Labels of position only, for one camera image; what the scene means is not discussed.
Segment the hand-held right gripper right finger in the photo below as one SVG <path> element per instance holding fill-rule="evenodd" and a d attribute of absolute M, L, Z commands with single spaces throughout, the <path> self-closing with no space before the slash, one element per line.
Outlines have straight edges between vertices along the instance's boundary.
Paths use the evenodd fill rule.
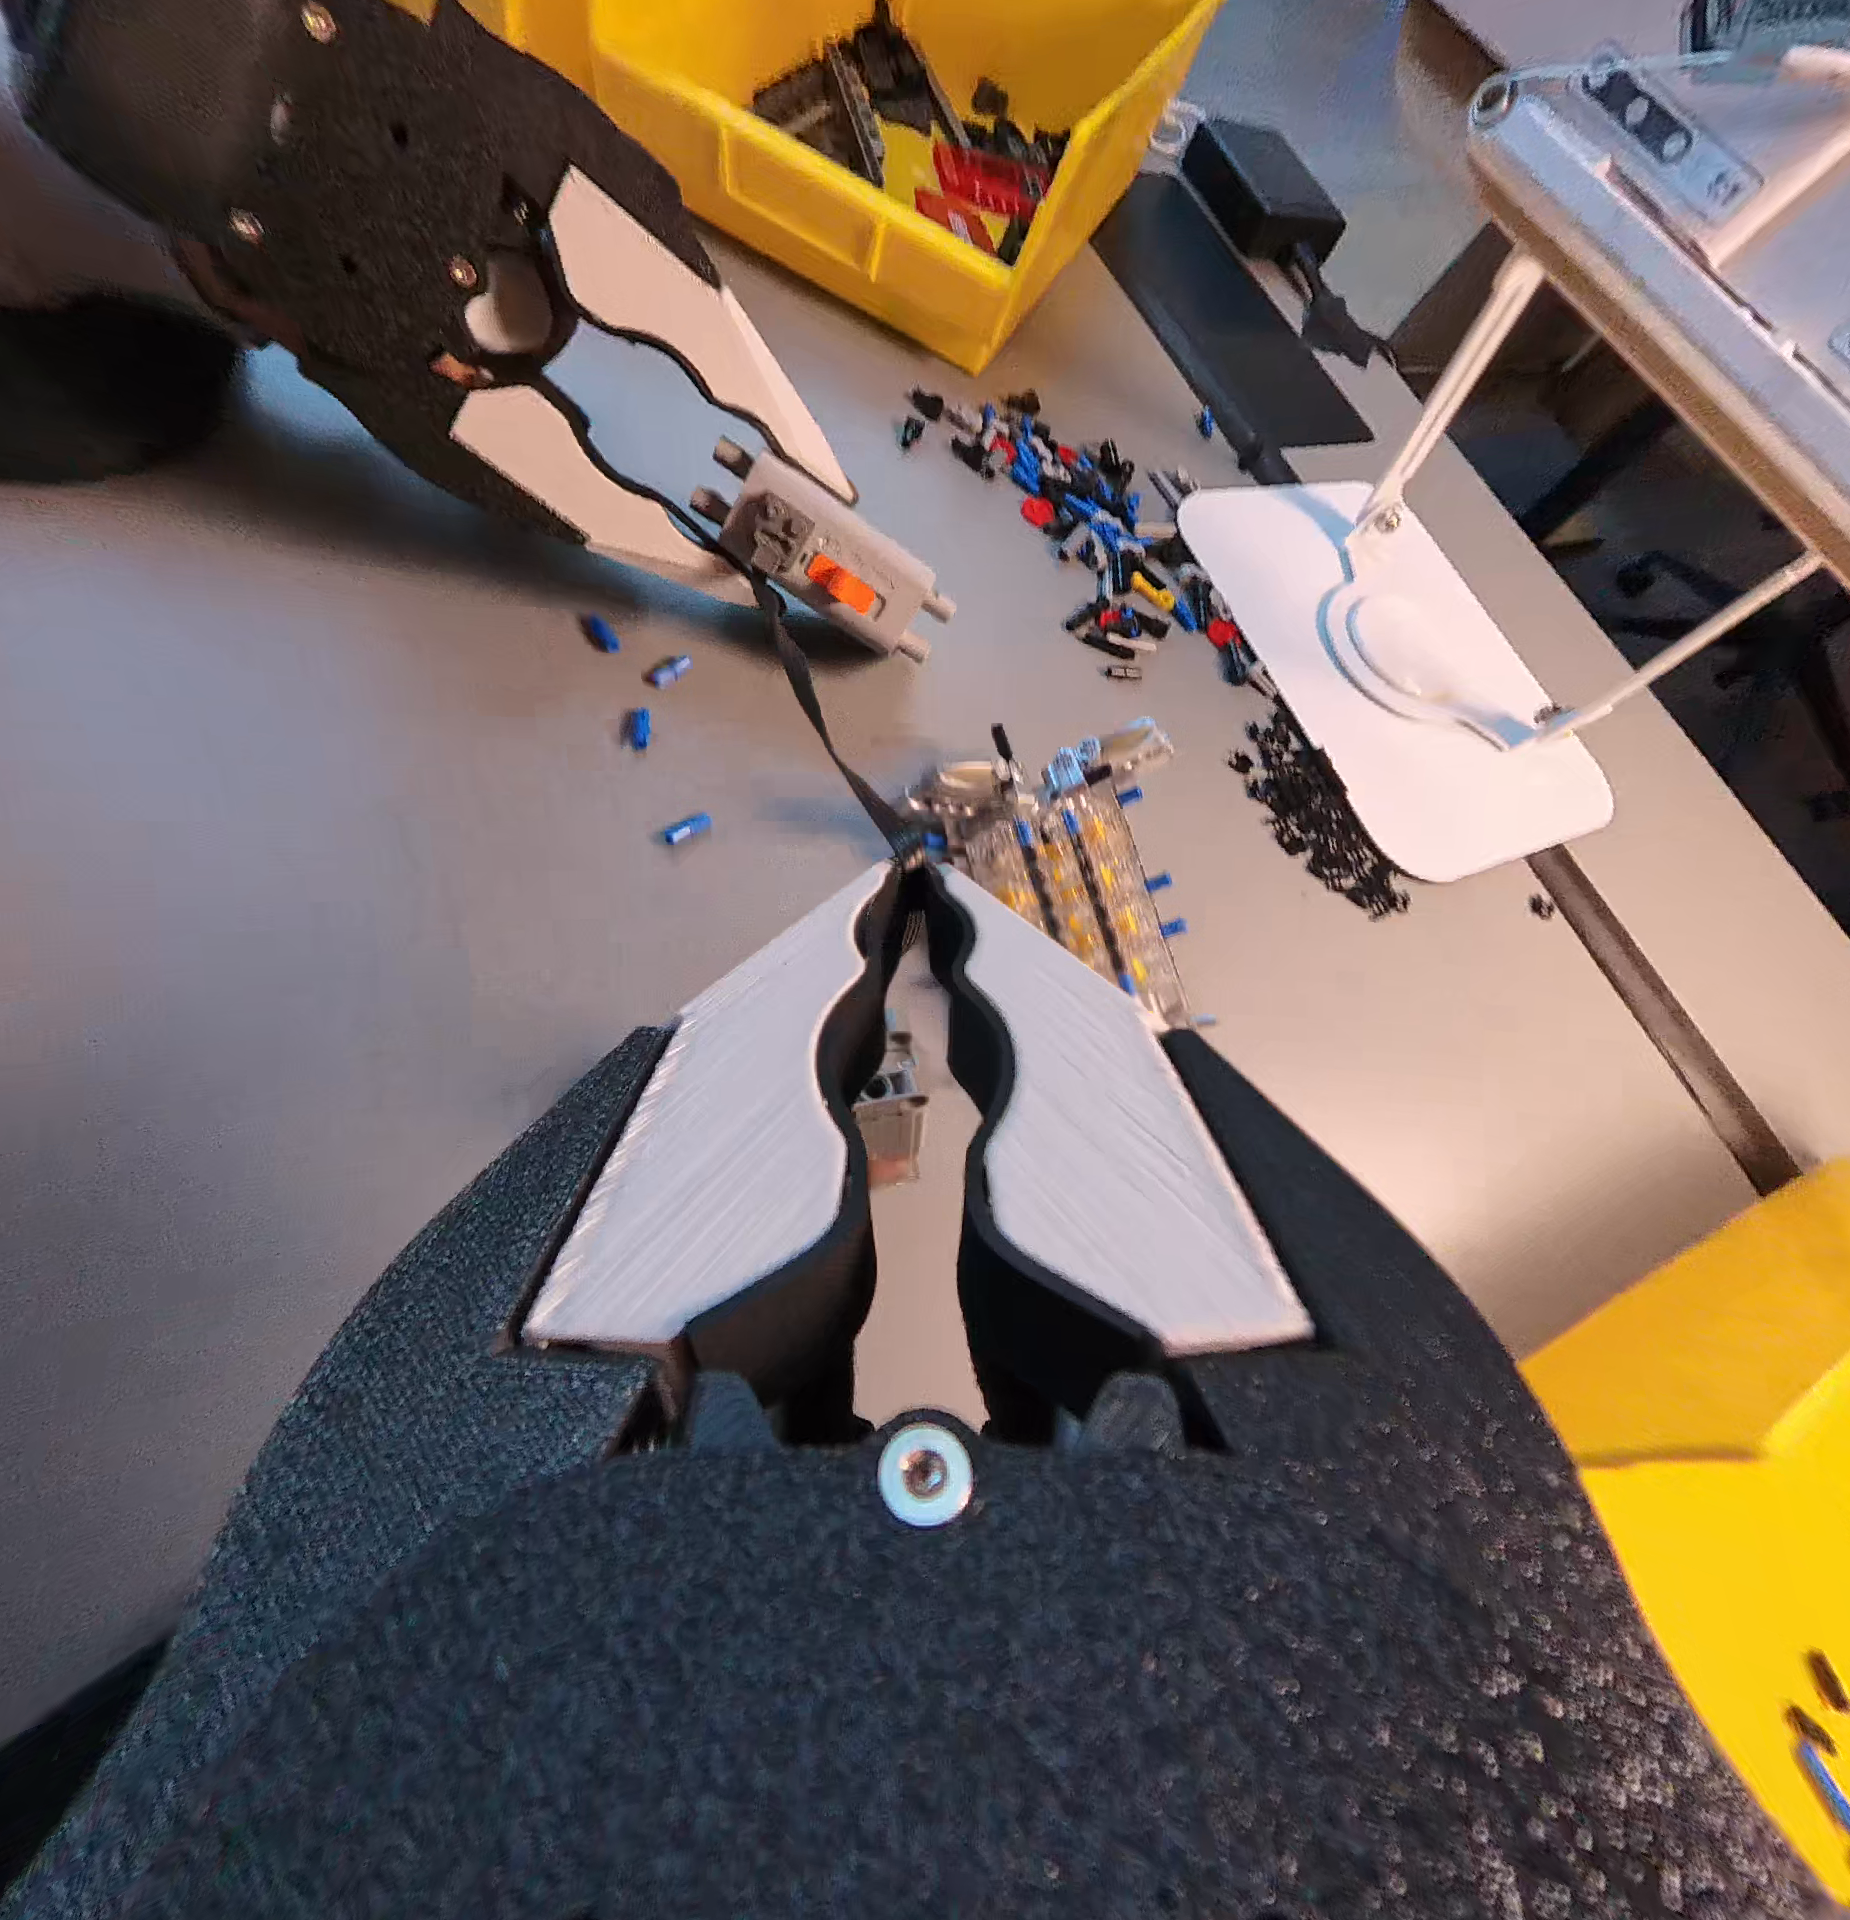
<path fill-rule="evenodd" d="M 1307 1346 L 1315 1320 L 1179 1072 L 1185 1032 L 972 876 L 919 876 L 948 1067 L 976 1109 L 957 1285 L 992 1427 L 1118 1375 Z"/>

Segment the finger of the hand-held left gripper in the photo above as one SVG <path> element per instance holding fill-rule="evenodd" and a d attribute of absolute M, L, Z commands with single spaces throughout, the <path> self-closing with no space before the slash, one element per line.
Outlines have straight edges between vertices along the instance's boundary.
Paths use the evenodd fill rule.
<path fill-rule="evenodd" d="M 859 503 L 809 402 L 710 262 L 685 262 L 576 166 L 556 190 L 548 231 L 591 324 L 665 353 L 714 408 L 751 421 L 781 458 Z"/>
<path fill-rule="evenodd" d="M 529 383 L 449 382 L 448 391 L 448 493 L 459 503 L 683 587 L 744 585 L 650 489 L 613 474 L 556 397 Z"/>

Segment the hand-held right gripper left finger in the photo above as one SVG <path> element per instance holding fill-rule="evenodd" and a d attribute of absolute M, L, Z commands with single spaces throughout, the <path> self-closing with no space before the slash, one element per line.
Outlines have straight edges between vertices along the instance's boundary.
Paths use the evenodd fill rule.
<path fill-rule="evenodd" d="M 737 1375 L 785 1427 L 863 1424 L 856 1099 L 885 1055 L 907 880 L 868 868 L 676 1013 L 542 1260 L 525 1348 L 647 1361 L 675 1411 Z"/>

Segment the grey battery box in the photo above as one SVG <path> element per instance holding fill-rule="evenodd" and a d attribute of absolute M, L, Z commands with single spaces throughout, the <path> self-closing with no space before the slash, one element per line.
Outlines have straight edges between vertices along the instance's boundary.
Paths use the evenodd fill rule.
<path fill-rule="evenodd" d="M 739 491 L 732 499 L 698 491 L 694 510 L 716 526 L 730 562 L 872 655 L 930 660 L 933 642 L 914 629 L 916 622 L 950 624 L 957 612 L 938 592 L 935 568 L 767 450 L 751 454 L 721 439 L 714 460 Z"/>

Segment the grey transparent engine model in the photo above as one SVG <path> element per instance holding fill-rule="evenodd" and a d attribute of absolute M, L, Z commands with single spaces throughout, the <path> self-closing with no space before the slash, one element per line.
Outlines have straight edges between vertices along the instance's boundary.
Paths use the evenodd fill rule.
<path fill-rule="evenodd" d="M 935 859 L 1120 987 L 1154 1028 L 1199 1028 L 1177 962 L 1188 924 L 1163 903 L 1175 880 L 1146 865 L 1131 825 L 1143 776 L 1172 756 L 1148 716 L 1045 765 L 993 729 L 987 757 L 930 771 L 894 807 Z"/>

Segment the pile of mixed building pieces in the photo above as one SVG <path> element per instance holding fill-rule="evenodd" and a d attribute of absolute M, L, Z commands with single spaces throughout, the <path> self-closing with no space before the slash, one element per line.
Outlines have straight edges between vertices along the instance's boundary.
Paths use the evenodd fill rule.
<path fill-rule="evenodd" d="M 1100 660 L 1103 680 L 1136 684 L 1167 638 L 1197 636 L 1226 684 L 1276 698 L 1273 676 L 1182 531 L 1197 491 L 1185 469 L 1142 474 L 1112 439 L 1065 439 L 1034 388 L 961 399 L 914 385 L 894 442 L 903 454 L 938 442 L 981 483 L 1012 489 L 1021 522 L 1079 580 L 1062 629 Z"/>

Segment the grey desk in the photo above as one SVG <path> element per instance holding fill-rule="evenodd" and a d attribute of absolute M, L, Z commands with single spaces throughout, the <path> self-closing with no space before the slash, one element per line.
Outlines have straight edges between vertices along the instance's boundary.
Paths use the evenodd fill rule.
<path fill-rule="evenodd" d="M 1075 575 L 893 445 L 907 388 L 982 383 L 707 242 L 961 605 L 925 667 L 802 634 L 846 756 L 901 787 L 992 723 L 1045 756 L 1154 713 L 1177 761 L 1136 827 L 1215 1044 L 1516 1350 L 1752 1202 L 1526 873 L 1378 924 L 1321 892 L 1230 768 L 1249 692 L 1199 642 L 1107 684 L 1058 627 Z M 753 614 L 435 493 L 283 353 L 186 458 L 0 484 L 0 1746 L 171 1632 L 411 1236 L 877 852 Z"/>

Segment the yellow plastic bin with parts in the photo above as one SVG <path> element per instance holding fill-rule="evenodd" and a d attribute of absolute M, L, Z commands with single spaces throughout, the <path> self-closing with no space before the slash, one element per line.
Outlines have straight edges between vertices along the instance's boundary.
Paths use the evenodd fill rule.
<path fill-rule="evenodd" d="M 875 5 L 468 8 L 589 93 L 662 159 L 698 219 L 972 374 L 1120 202 L 1219 13 L 1210 2 L 890 5 L 957 109 L 999 83 L 1015 126 L 1067 134 L 1053 192 L 1010 264 L 916 211 L 919 142 L 894 142 L 893 187 L 875 187 L 751 112 L 763 83 L 848 36 Z"/>

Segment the red transparent panel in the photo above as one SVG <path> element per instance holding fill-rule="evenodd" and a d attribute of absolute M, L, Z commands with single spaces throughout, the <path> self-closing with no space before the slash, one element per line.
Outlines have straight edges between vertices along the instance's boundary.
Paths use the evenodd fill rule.
<path fill-rule="evenodd" d="M 951 238 L 1008 267 L 1019 264 L 1055 169 L 1034 156 L 933 142 L 916 177 L 914 211 Z"/>

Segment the pile of black links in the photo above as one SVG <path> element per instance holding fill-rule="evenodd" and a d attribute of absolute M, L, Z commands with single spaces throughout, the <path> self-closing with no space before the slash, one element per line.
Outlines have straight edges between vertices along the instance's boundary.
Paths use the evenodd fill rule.
<path fill-rule="evenodd" d="M 1244 743 L 1232 750 L 1249 804 L 1262 811 L 1273 846 L 1330 896 L 1370 922 L 1413 909 L 1400 868 L 1378 848 L 1350 808 L 1328 757 L 1297 726 L 1283 698 L 1249 720 Z"/>

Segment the black power adapter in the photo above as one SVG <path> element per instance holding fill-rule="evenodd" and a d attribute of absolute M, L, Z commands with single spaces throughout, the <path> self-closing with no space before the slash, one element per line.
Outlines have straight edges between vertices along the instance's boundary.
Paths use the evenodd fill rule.
<path fill-rule="evenodd" d="M 1320 268 L 1347 231 L 1338 201 L 1276 131 L 1202 118 L 1188 138 L 1182 172 L 1248 259 Z"/>

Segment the instruction booklet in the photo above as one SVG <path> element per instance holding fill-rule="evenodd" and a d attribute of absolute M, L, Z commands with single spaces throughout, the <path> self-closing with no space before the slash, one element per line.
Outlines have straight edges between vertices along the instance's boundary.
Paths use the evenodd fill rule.
<path fill-rule="evenodd" d="M 1635 8 L 1537 95 L 1850 406 L 1850 5 Z"/>

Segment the black beam frame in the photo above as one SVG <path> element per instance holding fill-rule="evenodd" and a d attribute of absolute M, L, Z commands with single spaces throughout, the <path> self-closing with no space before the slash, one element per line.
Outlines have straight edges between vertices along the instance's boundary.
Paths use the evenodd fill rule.
<path fill-rule="evenodd" d="M 894 24 L 877 18 L 773 81 L 751 115 L 814 148 L 848 173 L 882 185 L 890 131 L 930 138 L 937 106 L 928 66 Z"/>

